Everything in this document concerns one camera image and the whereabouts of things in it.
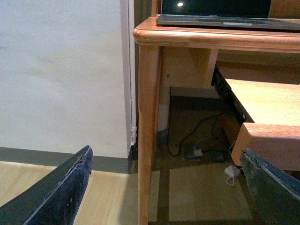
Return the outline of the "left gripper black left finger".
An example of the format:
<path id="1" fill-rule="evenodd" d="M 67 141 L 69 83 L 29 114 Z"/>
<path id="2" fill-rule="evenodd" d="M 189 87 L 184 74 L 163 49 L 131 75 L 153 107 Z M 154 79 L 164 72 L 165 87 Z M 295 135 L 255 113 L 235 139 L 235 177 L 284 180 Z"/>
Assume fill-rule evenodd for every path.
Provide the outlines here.
<path id="1" fill-rule="evenodd" d="M 87 189 L 93 151 L 85 146 L 0 208 L 2 225 L 72 225 Z"/>

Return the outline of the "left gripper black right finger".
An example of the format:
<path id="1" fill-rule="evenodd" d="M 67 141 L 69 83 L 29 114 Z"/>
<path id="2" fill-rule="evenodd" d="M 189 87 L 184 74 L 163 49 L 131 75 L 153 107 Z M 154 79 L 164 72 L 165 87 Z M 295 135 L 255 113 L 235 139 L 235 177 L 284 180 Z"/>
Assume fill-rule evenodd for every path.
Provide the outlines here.
<path id="1" fill-rule="evenodd" d="M 300 223 L 300 181 L 249 149 L 240 158 L 247 187 L 267 225 Z"/>

